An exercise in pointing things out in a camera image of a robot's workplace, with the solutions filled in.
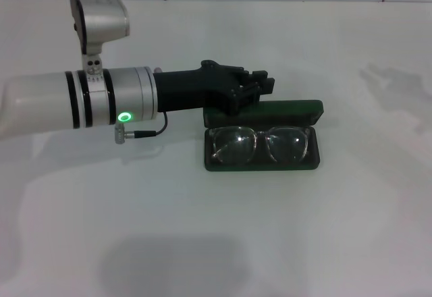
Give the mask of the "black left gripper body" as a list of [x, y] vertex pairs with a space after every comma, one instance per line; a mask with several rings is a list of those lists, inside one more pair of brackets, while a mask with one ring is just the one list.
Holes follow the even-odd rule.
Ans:
[[246, 71], [206, 60], [196, 70], [155, 72], [157, 111], [215, 108], [231, 114], [232, 90], [241, 87]]

